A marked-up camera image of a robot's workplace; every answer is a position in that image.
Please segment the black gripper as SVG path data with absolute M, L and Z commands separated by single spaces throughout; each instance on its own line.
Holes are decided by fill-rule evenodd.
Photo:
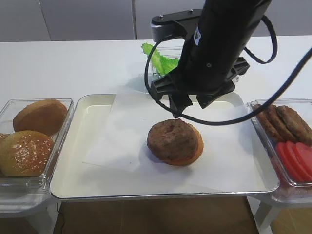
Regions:
M 220 39 L 210 42 L 199 29 L 185 41 L 178 66 L 153 81 L 151 96 L 157 100 L 169 96 L 170 108 L 177 112 L 174 118 L 192 106 L 190 95 L 205 109 L 219 97 L 235 89 L 233 79 L 249 69 L 247 61 L 239 56 L 243 43 L 238 41 L 229 51 L 224 51 Z

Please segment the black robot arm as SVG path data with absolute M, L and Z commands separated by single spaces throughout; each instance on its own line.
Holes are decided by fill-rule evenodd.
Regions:
M 268 0 L 208 0 L 202 9 L 154 17 L 154 42 L 183 38 L 184 44 L 177 67 L 151 83 L 152 97 L 168 96 L 177 118 L 192 105 L 192 95 L 206 108 L 233 92 L 234 78 L 249 68 L 241 52 L 260 22 L 270 32 L 276 55 L 275 31 L 265 16 L 269 5 Z

